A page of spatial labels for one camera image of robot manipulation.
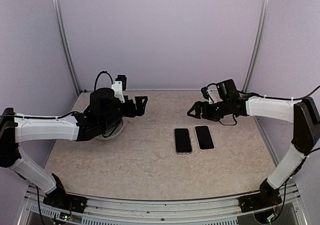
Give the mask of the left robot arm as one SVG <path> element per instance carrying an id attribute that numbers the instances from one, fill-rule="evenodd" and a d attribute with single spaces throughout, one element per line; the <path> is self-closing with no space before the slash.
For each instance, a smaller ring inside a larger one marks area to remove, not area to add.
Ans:
<path id="1" fill-rule="evenodd" d="M 60 179 L 48 174 L 19 147 L 22 142 L 67 140 L 86 142 L 101 137 L 110 140 L 122 130 L 124 118 L 144 115 L 147 96 L 128 99 L 120 88 L 99 88 L 89 97 L 89 105 L 80 111 L 60 116 L 32 116 L 6 108 L 0 116 L 0 166 L 9 168 L 36 185 L 57 206 L 70 203 Z"/>

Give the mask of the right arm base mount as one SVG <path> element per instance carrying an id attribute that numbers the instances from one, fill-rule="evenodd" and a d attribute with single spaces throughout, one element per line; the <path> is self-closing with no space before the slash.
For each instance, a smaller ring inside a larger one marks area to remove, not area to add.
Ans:
<path id="1" fill-rule="evenodd" d="M 282 203 L 279 195 L 275 197 L 264 197 L 260 193 L 244 195 L 238 198 L 238 203 L 242 213 L 260 210 Z"/>

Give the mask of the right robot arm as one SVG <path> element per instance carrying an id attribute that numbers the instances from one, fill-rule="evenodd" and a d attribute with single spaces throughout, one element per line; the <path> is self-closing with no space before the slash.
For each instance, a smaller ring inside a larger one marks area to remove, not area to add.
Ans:
<path id="1" fill-rule="evenodd" d="M 275 170 L 260 185 L 256 203 L 266 207 L 278 194 L 279 188 L 297 173 L 310 154 L 317 151 L 320 139 L 320 114 L 308 94 L 300 98 L 280 98 L 245 93 L 236 88 L 232 79 L 215 84 L 220 101 L 215 101 L 209 86 L 201 88 L 204 101 L 197 101 L 187 112 L 189 117 L 220 122 L 231 115 L 234 119 L 265 117 L 293 124 L 291 146 Z"/>

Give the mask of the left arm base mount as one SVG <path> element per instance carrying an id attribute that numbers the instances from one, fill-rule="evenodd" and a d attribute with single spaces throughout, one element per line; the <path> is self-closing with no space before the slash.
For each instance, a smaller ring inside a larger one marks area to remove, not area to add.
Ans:
<path id="1" fill-rule="evenodd" d="M 72 194 L 56 194 L 53 196 L 46 195 L 43 199 L 45 205 L 59 208 L 69 212 L 76 212 L 83 214 L 87 205 L 88 199 L 83 196 Z"/>

